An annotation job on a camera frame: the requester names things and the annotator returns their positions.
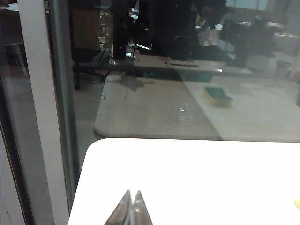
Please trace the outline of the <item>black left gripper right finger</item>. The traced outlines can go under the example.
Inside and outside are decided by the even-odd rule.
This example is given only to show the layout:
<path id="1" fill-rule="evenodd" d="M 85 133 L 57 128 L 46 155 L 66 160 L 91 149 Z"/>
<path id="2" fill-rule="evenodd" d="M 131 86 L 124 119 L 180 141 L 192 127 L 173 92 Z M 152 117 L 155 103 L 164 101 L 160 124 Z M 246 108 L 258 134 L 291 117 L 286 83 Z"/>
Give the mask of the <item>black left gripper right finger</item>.
<path id="1" fill-rule="evenodd" d="M 153 225 L 143 195 L 137 191 L 132 204 L 132 224 L 133 225 Z"/>

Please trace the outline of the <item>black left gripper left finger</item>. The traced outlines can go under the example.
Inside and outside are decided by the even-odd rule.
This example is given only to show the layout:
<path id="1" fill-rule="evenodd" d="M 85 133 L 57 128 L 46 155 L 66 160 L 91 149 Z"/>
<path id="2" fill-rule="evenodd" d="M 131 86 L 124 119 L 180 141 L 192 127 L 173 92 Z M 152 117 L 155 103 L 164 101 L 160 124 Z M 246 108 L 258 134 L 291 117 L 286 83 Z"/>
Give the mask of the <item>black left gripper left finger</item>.
<path id="1" fill-rule="evenodd" d="M 130 225 L 131 224 L 132 199 L 130 190 L 127 190 L 113 210 L 105 225 Z"/>

